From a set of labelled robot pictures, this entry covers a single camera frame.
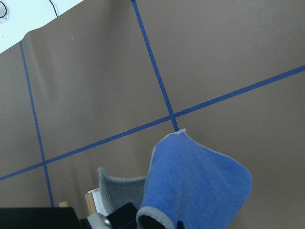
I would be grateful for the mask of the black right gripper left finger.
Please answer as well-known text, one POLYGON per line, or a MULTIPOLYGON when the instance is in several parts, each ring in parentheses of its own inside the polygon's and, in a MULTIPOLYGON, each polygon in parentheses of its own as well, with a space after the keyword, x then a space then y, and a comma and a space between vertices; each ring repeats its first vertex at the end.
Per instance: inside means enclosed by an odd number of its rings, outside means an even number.
POLYGON ((101 213, 94 213, 87 217, 87 221, 92 229, 111 229, 111 223, 101 213))

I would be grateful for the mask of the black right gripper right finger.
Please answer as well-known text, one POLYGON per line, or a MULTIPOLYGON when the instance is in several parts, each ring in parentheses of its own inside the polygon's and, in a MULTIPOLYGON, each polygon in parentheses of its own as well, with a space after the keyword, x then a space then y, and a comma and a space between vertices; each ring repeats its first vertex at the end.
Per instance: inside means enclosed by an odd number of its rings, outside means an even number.
POLYGON ((112 229, 136 229, 136 215, 138 209, 133 203, 129 202, 113 213, 106 216, 112 229))

